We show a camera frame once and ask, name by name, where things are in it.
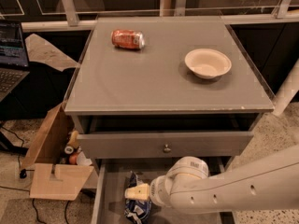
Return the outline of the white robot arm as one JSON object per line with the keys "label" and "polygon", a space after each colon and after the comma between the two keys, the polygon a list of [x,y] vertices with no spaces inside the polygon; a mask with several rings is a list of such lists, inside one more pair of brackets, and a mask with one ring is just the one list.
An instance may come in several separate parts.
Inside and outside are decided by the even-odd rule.
{"label": "white robot arm", "polygon": [[124,192],[185,214],[299,208],[299,146],[210,176],[206,163],[183,157],[151,183]]}

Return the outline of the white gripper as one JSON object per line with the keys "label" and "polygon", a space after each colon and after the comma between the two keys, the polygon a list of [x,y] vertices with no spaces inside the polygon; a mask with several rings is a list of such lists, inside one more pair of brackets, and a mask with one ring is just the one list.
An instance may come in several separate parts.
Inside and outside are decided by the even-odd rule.
{"label": "white gripper", "polygon": [[125,190],[124,197],[130,200],[146,201],[148,198],[161,207],[170,207],[169,194],[165,186],[165,176],[153,179],[149,184],[143,183]]}

